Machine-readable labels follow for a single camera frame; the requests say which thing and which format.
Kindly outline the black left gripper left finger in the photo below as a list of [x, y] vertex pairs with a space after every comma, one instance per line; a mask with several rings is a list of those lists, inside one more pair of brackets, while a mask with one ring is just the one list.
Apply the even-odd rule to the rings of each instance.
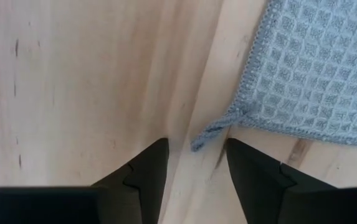
[[101, 190], [101, 223], [158, 224], [169, 159], [161, 138], [116, 171], [94, 183]]

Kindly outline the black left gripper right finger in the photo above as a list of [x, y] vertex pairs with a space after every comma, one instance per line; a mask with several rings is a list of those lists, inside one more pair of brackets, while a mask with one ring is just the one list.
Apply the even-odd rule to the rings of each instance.
[[224, 149], [248, 223], [278, 223], [284, 196], [291, 187], [299, 187], [301, 192], [334, 189], [238, 139], [227, 139]]

